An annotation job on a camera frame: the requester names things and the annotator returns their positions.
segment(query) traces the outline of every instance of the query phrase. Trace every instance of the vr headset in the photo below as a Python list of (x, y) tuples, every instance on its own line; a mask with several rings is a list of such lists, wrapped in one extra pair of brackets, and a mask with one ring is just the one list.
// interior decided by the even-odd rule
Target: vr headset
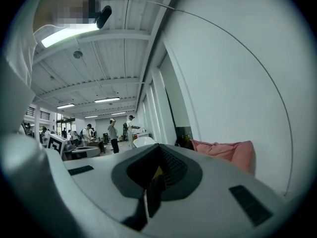
[(101, 29), (103, 28), (111, 14), (112, 9), (109, 5), (105, 6), (103, 10), (100, 11), (99, 1), (89, 0), (89, 18), (94, 18), (94, 22), (87, 21), (87, 23), (96, 24), (98, 29)]

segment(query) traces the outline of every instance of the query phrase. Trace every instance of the pink bean bag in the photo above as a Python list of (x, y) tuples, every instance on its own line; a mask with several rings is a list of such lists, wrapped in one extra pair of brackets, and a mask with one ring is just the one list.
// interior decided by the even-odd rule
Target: pink bean bag
[(251, 173), (251, 164), (254, 155), (251, 141), (231, 144), (209, 144), (191, 139), (194, 150), (215, 158), (230, 161), (243, 171)]

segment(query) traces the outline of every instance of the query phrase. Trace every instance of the gray shirt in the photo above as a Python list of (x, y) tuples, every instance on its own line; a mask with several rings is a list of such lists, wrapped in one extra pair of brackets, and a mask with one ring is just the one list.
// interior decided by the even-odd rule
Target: gray shirt
[(108, 127), (108, 131), (109, 131), (109, 136), (112, 139), (117, 139), (117, 133), (118, 131), (116, 130), (116, 128), (114, 126), (109, 125)]

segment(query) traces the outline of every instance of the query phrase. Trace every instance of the fluorescent light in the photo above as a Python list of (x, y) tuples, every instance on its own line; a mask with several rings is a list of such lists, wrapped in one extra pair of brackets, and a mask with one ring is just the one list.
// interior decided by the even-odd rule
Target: fluorescent light
[(75, 106), (75, 105), (74, 104), (68, 104), (68, 105), (57, 107), (57, 108), (58, 109), (64, 109), (64, 108), (70, 108), (70, 107), (73, 107), (73, 106)]
[(91, 116), (91, 117), (85, 117), (85, 118), (93, 118), (93, 117), (97, 117), (97, 116)]
[(71, 36), (86, 33), (86, 32), (96, 31), (96, 30), (98, 30), (98, 27), (96, 24), (77, 24), (77, 25), (64, 28), (56, 33), (51, 34), (50, 36), (42, 40), (42, 44), (44, 45), (45, 48), (48, 48), (49, 46), (57, 42), (60, 42), (64, 39), (67, 39)]
[(120, 114), (125, 114), (126, 112), (121, 112), (121, 113), (115, 113), (115, 114), (112, 114), (113, 116), (114, 115), (120, 115)]
[(120, 98), (111, 98), (111, 99), (103, 99), (103, 100), (95, 100), (96, 103), (106, 102), (106, 101), (118, 101)]

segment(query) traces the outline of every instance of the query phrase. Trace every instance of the black vent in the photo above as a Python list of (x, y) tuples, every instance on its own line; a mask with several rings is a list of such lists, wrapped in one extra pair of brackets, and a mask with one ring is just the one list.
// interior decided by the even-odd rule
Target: black vent
[(164, 149), (160, 149), (162, 160), (160, 166), (162, 168), (166, 188), (171, 187), (185, 177), (187, 165)]
[(68, 170), (69, 174), (71, 176), (74, 176), (74, 175), (77, 175), (77, 174), (81, 174), (81, 173), (84, 173), (84, 172), (87, 172), (87, 171), (90, 171), (94, 169), (92, 166), (83, 166), (83, 167), (80, 167), (80, 168), (76, 168), (76, 169), (70, 169)]
[(247, 214), (254, 226), (258, 226), (270, 217), (270, 213), (244, 186), (229, 188), (243, 211)]

